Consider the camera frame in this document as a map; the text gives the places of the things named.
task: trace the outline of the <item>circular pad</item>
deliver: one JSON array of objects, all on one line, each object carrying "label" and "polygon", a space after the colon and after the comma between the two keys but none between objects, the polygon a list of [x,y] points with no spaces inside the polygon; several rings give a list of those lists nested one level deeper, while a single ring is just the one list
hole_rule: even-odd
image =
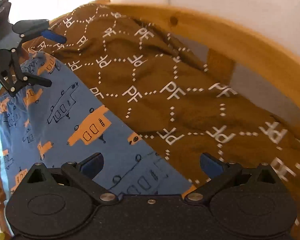
[{"label": "circular pad", "polygon": [[297,214],[289,193],[278,192],[273,184],[262,182],[217,193],[210,210],[222,226],[249,237],[280,235],[290,230]]},{"label": "circular pad", "polygon": [[12,196],[6,208],[10,225],[23,234],[48,237],[64,234],[81,225],[92,212],[90,197],[62,185],[33,183]]}]

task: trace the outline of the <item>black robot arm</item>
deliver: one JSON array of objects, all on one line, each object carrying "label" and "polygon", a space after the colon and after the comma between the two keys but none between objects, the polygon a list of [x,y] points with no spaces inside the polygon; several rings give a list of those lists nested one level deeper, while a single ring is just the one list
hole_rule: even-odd
[{"label": "black robot arm", "polygon": [[58,43],[66,43],[66,38],[54,33],[49,20],[25,20],[11,24],[8,21],[11,3],[0,1],[0,83],[11,96],[26,85],[50,87],[51,81],[30,73],[23,73],[19,58],[22,44],[39,36]]}]

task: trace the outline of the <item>orange airplane print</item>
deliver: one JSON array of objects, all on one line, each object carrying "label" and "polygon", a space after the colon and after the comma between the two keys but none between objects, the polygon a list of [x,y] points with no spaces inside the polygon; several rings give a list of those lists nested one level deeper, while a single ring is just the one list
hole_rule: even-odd
[{"label": "orange airplane print", "polygon": [[37,52],[33,49],[29,50],[29,53],[32,54],[32,58],[35,58],[37,56]]},{"label": "orange airplane print", "polygon": [[37,75],[41,75],[44,71],[51,73],[55,67],[56,58],[51,56],[48,53],[45,53],[44,55],[46,57],[46,61],[45,61],[45,63],[41,64],[41,67],[38,68]]},{"label": "orange airplane print", "polygon": [[197,189],[197,187],[195,185],[191,184],[191,187],[188,190],[186,190],[184,193],[181,194],[182,199],[185,199],[186,195],[195,191],[196,189]]},{"label": "orange airplane print", "polygon": [[3,112],[7,112],[7,104],[9,102],[10,98],[5,98],[1,103],[0,103],[0,114]]},{"label": "orange airplane print", "polygon": [[42,89],[40,88],[38,92],[35,94],[32,88],[27,89],[26,97],[23,98],[25,105],[28,106],[32,103],[35,103],[39,100],[39,97],[42,95]]},{"label": "orange airplane print", "polygon": [[46,142],[43,146],[41,146],[41,141],[38,144],[38,150],[41,156],[41,160],[44,159],[44,154],[52,148],[53,143],[50,141]]},{"label": "orange airplane print", "polygon": [[25,121],[25,127],[27,127],[29,125],[29,119],[27,121]]},{"label": "orange airplane print", "polygon": [[104,105],[97,109],[90,109],[90,114],[82,121],[80,125],[74,127],[75,132],[68,139],[70,146],[78,140],[82,140],[85,145],[98,139],[104,131],[111,125],[111,122],[104,116],[108,111]]},{"label": "orange airplane print", "polygon": [[3,154],[3,156],[6,156],[6,155],[9,154],[9,151],[8,150],[4,150],[4,151],[2,151],[2,154]]},{"label": "orange airplane print", "polygon": [[14,177],[15,182],[16,182],[16,185],[10,189],[10,193],[11,193],[11,194],[15,192],[15,190],[17,189],[17,187],[19,186],[20,182],[23,180],[23,178],[25,177],[25,175],[27,174],[27,172],[28,172],[28,170],[25,169],[25,170],[23,170],[23,171],[20,171],[20,172]]},{"label": "orange airplane print", "polygon": [[134,145],[136,144],[138,141],[141,141],[142,138],[135,132],[133,132],[132,134],[130,134],[130,136],[128,137],[128,142],[130,143],[130,145]]}]

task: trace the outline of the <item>bed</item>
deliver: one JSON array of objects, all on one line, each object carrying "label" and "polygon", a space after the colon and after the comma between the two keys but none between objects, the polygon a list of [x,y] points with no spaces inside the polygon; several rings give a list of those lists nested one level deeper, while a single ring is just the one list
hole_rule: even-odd
[{"label": "bed", "polygon": [[[130,18],[133,28],[127,23]],[[75,23],[81,24],[80,31],[71,32]],[[258,108],[229,86],[239,62],[300,109],[298,56],[230,21],[167,6],[97,0],[50,25],[68,38],[67,44],[37,38],[23,47],[43,50],[67,64],[102,103],[191,182],[190,191],[209,181],[198,162],[203,151],[246,167],[270,163],[297,202],[293,236],[300,239],[300,121],[287,122]],[[91,31],[89,36],[93,25],[102,36]],[[175,35],[206,45],[206,62]]]}]

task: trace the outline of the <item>brown fabric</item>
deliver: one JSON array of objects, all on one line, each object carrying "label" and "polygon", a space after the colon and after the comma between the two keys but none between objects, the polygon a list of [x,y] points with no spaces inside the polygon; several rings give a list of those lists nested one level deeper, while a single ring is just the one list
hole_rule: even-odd
[{"label": "brown fabric", "polygon": [[209,72],[218,77],[218,81],[228,85],[231,81],[235,62],[226,56],[209,49],[207,55],[207,65]]},{"label": "brown fabric", "polygon": [[[141,38],[144,33],[139,30],[143,27],[153,37],[148,33]],[[26,49],[43,49],[72,66],[106,107],[143,135],[194,186],[204,184],[207,179],[199,166],[202,152],[246,167],[272,163],[297,201],[300,222],[300,166],[297,165],[300,165],[300,142],[295,138],[296,131],[289,128],[278,144],[273,143],[269,137],[277,138],[274,130],[284,134],[287,129],[284,122],[235,91],[216,85],[221,78],[209,70],[205,72],[204,63],[156,25],[89,4],[58,19],[52,29],[67,37],[64,46],[38,38]],[[106,31],[112,30],[116,34],[106,35]],[[83,36],[88,40],[82,44]],[[136,58],[143,55],[140,66],[130,63],[134,55]],[[179,88],[177,92],[173,92],[174,84]],[[133,99],[128,102],[132,96],[126,92],[129,89],[134,92],[132,86],[140,93],[135,97],[137,102]],[[268,129],[266,122],[277,126]],[[224,129],[215,134],[213,127]],[[265,128],[268,135],[259,127]],[[290,170],[284,174],[286,166]],[[300,223],[293,228],[293,235],[300,239]]]}]

